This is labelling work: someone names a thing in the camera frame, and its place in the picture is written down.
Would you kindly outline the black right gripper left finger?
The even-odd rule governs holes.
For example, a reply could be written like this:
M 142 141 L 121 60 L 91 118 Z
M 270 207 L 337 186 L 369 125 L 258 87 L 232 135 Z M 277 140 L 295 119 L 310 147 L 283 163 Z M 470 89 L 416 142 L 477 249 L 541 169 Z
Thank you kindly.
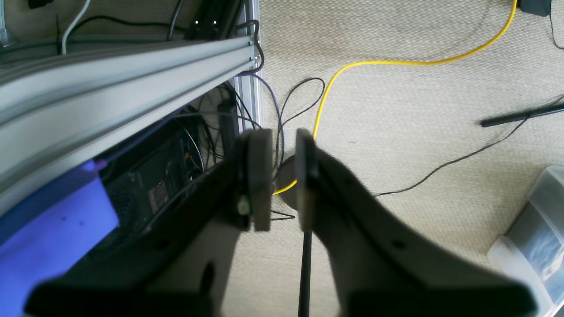
M 272 131 L 248 130 L 185 201 L 97 264 L 32 291 L 33 317 L 219 317 L 240 234 L 270 229 Z

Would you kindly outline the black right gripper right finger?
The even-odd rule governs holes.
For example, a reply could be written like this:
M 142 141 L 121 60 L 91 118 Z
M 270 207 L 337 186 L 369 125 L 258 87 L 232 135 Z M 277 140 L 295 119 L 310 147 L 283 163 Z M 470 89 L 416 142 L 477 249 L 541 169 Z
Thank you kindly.
M 306 129 L 296 134 L 297 210 L 330 257 L 344 317 L 533 317 L 528 287 L 411 229 Z

